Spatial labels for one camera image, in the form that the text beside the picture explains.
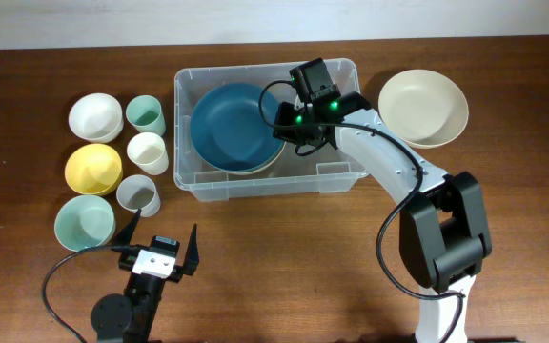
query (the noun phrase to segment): blue bowl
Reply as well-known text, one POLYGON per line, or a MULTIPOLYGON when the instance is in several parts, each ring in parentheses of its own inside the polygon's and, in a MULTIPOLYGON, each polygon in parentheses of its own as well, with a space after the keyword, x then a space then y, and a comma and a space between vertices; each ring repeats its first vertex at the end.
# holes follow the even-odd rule
MULTIPOLYGON (((190 119, 190 138, 207 163, 226 172, 255 171, 272 161, 283 147, 262 120, 257 102, 262 89, 233 83, 203 96, 190 119)), ((266 92, 262 109, 274 122, 278 101, 266 92)))

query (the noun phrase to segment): yellow bowl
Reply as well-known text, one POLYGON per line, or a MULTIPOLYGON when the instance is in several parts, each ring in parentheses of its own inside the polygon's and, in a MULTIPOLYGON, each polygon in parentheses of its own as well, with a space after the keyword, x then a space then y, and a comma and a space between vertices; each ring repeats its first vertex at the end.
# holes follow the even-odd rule
POLYGON ((120 155, 105 144, 89 144, 75 151, 65 166, 65 180, 85 195, 106 195, 122 181, 120 155))

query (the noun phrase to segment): robotic arm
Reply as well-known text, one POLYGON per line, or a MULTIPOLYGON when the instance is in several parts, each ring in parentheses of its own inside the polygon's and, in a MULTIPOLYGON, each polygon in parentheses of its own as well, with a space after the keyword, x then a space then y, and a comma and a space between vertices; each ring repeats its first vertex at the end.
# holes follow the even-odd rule
POLYGON ((366 167, 398 204, 408 201, 405 198, 418 182, 417 173, 422 172, 419 192, 400 212, 399 252, 420 285, 415 295, 421 298, 415 339, 434 343, 444 338, 458 310, 457 301, 454 297, 434 300, 434 295, 456 292, 464 298, 447 341, 467 342, 467 295, 482 259, 492 250, 478 181, 469 172, 451 176, 408 148, 383 125, 365 98, 356 92, 340 94, 322 59, 294 68, 290 75, 292 82, 275 81, 262 92, 273 84, 287 83, 304 103, 298 110, 286 102, 280 105, 275 123, 267 122, 274 128, 274 137, 314 146, 315 151, 331 144, 366 167), (418 161, 419 171, 409 155, 418 161), (451 212, 452 217, 440 223, 437 211, 451 212))

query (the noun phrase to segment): wooden table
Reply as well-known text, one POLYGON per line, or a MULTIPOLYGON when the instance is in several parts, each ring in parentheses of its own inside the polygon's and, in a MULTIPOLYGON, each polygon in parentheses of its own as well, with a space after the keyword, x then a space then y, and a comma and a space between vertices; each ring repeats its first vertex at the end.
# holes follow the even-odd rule
MULTIPOLYGON (((186 67, 348 57, 363 93, 407 69, 439 71, 464 91, 470 121, 455 142, 420 153, 451 173, 470 171, 484 192, 494 251, 472 289, 470 337, 549 342, 549 37, 463 38, 309 44, 0 51, 0 343, 74 342, 46 313, 42 278, 69 252, 53 220, 74 197, 63 169, 86 142, 67 124, 82 95, 104 92, 123 107, 137 94, 163 103, 171 147, 173 78, 186 67)), ((123 156, 135 130, 112 142, 123 156)), ((124 160, 126 175, 139 170, 124 160)), ((378 342, 410 334, 418 303, 376 262, 376 229, 394 203, 370 177, 346 193, 199 203, 154 178, 163 207, 142 220, 133 243, 155 234, 185 247, 199 224, 201 264, 168 285, 152 338, 164 342, 378 342)), ((118 229, 130 218, 105 197, 118 229)), ((391 269, 415 287, 397 252, 397 222, 385 239, 391 269)), ((128 274, 99 252, 65 266, 51 303, 89 341, 93 304, 121 293, 128 274)))

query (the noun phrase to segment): light blue cup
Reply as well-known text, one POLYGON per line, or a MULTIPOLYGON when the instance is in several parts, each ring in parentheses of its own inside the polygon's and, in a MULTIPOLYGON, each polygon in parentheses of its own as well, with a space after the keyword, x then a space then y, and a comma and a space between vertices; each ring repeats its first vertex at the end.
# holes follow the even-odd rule
POLYGON ((56 215, 54 234, 63 247, 77 252, 107 243, 115 232, 112 206, 100 196, 81 195, 56 215))
POLYGON ((151 132, 161 136, 167 129, 162 106, 158 99, 150 95, 135 97, 126 107, 126 118, 139 132, 151 132))

